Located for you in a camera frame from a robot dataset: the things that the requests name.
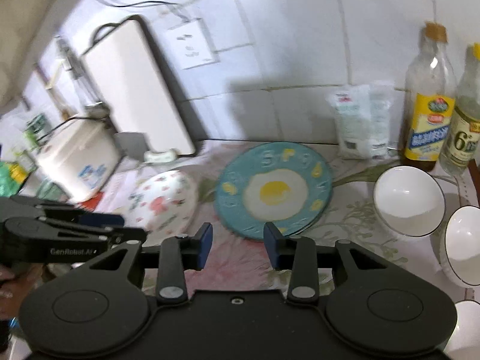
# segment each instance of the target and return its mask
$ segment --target human hand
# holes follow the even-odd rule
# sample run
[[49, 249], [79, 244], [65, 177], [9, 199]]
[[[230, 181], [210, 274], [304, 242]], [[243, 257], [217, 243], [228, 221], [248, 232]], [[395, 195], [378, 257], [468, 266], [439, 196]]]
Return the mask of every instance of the human hand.
[[15, 275], [0, 265], [0, 280], [8, 280], [0, 286], [0, 320], [15, 318], [27, 294], [42, 276], [42, 264], [32, 264], [27, 272]]

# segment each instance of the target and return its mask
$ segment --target countertop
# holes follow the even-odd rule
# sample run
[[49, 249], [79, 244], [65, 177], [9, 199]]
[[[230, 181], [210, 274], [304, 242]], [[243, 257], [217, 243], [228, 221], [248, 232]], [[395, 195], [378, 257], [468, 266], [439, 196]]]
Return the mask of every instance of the countertop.
[[[104, 188], [97, 206], [99, 212], [123, 212], [128, 197], [136, 186], [148, 178], [170, 169], [181, 169], [199, 184], [199, 206], [187, 228], [193, 235], [203, 222], [214, 227], [214, 241], [205, 269], [185, 273], [191, 295], [195, 290], [263, 290], [280, 288], [286, 291], [290, 271], [274, 271], [263, 243], [243, 239], [228, 231], [215, 214], [215, 182], [225, 166], [242, 152], [261, 142], [206, 140], [195, 157], [183, 157], [163, 166], [142, 167], [124, 160]], [[478, 206], [473, 178], [465, 171], [462, 177], [449, 176], [437, 165], [430, 173], [445, 194], [446, 213], [440, 229], [422, 238], [405, 239], [388, 233], [377, 223], [373, 206], [373, 189], [377, 178], [386, 169], [399, 164], [396, 152], [375, 162], [343, 160], [337, 145], [307, 144], [319, 152], [333, 173], [333, 196], [320, 219], [302, 232], [317, 245], [332, 246], [337, 239], [350, 239], [381, 257], [398, 264], [446, 292], [453, 301], [474, 299], [472, 289], [465, 290], [450, 282], [439, 263], [440, 234], [450, 215], [465, 205]], [[143, 290], [152, 293], [156, 270], [148, 270]], [[322, 295], [330, 293], [334, 284], [328, 270], [319, 270]]]

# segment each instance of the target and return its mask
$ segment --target green bag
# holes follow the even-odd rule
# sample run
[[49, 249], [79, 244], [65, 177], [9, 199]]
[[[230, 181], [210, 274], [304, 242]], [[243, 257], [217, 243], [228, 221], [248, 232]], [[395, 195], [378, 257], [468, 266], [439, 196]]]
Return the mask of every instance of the green bag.
[[20, 185], [10, 176], [8, 165], [0, 161], [0, 196], [8, 198], [15, 195], [19, 188]]

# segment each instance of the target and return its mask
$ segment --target vinegar bottle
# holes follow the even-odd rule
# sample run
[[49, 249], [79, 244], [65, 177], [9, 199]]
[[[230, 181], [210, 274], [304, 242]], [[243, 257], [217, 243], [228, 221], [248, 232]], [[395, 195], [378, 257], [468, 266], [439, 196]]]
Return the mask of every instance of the vinegar bottle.
[[480, 43], [465, 66], [457, 88], [450, 131], [440, 153], [440, 165], [452, 176], [461, 175], [473, 158], [480, 139]]
[[426, 172], [435, 167], [455, 106], [455, 77], [446, 54], [447, 32], [427, 22], [420, 54], [406, 73], [402, 163]]

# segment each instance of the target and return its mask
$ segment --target blue plate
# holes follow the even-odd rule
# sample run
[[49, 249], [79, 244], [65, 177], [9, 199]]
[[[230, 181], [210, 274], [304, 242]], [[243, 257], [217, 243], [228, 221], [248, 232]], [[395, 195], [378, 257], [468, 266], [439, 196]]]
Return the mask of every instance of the blue plate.
[[332, 175], [323, 157], [291, 142], [257, 146], [234, 159], [220, 176], [215, 209], [242, 237], [263, 239], [273, 222], [288, 236], [314, 221], [332, 194]]

